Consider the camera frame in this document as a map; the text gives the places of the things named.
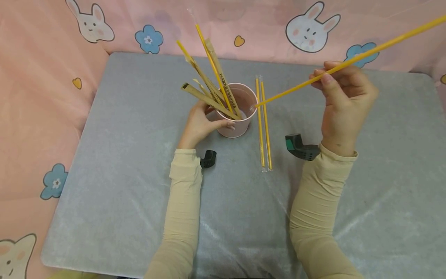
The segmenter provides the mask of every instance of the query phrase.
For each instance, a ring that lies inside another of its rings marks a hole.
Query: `right hand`
[[[324,74],[341,62],[326,61],[323,69],[314,70],[310,79],[323,74],[311,84],[321,90],[326,99],[322,120],[322,144],[339,156],[354,156],[356,138],[378,96],[378,89],[356,66],[350,65],[333,73]]]

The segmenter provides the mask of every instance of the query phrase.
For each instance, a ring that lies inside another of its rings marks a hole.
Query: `blue flower print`
[[[358,54],[361,54],[363,52],[366,52],[368,50],[371,50],[372,48],[376,47],[376,44],[374,42],[368,42],[367,44],[361,46],[361,45],[353,45],[347,50],[347,58],[345,58],[344,61],[350,60],[353,57],[357,56]],[[364,67],[365,64],[372,62],[375,60],[380,53],[375,53],[374,55],[370,55],[369,57],[366,57],[362,60],[359,60],[356,63],[353,63],[353,65],[357,66],[358,68]]]
[[[51,171],[48,171],[43,177],[43,189],[40,197],[43,200],[49,200],[51,197],[59,198],[62,194],[63,185],[65,185],[68,172],[65,171],[65,166],[62,164],[55,164]]]
[[[153,54],[160,52],[160,45],[164,41],[163,34],[160,31],[156,31],[151,25],[146,25],[142,31],[136,32],[135,39],[143,51]]]

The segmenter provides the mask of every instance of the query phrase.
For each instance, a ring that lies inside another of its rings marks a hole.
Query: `pink backdrop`
[[[204,56],[197,22],[222,58],[322,64],[445,8],[444,0],[0,1],[0,275],[11,257],[20,279],[57,272],[39,255],[109,53],[181,54],[181,40]],[[358,66],[426,73],[446,108],[446,24]]]

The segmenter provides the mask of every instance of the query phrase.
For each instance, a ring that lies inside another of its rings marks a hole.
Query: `hand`
[[[213,108],[203,101],[198,101],[198,103],[192,107],[177,148],[195,149],[195,146],[212,131],[222,127],[235,129],[235,123],[230,120],[209,121],[206,118],[206,114],[210,113],[212,110]]]
[[[326,61],[324,69],[314,70],[310,79],[340,63]],[[324,74],[320,81],[311,85],[321,90],[326,99],[322,144],[339,156],[353,156],[356,138],[378,97],[378,89],[353,65],[332,75]]]

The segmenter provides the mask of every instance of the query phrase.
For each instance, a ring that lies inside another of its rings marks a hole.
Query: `cup rim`
[[[248,88],[249,91],[251,91],[252,95],[253,95],[254,98],[256,99],[256,104],[259,103],[259,100],[257,99],[257,95],[254,93],[254,91],[253,91],[248,85],[243,84],[243,83],[238,83],[238,82],[228,83],[227,85],[229,86],[229,85],[231,85],[231,84],[239,84],[239,85],[246,86],[246,88]],[[249,117],[247,117],[247,118],[245,118],[245,119],[242,119],[242,120],[233,120],[233,119],[229,119],[229,118],[227,118],[226,116],[224,116],[221,112],[219,112],[218,110],[215,110],[215,111],[216,111],[221,117],[223,117],[223,118],[226,119],[226,120],[229,120],[229,121],[232,121],[232,122],[243,122],[243,121],[246,121],[246,120],[251,119],[251,117],[254,116],[254,114],[257,112],[258,107],[255,107],[255,108],[256,108],[256,109],[254,110],[254,112],[253,112]]]

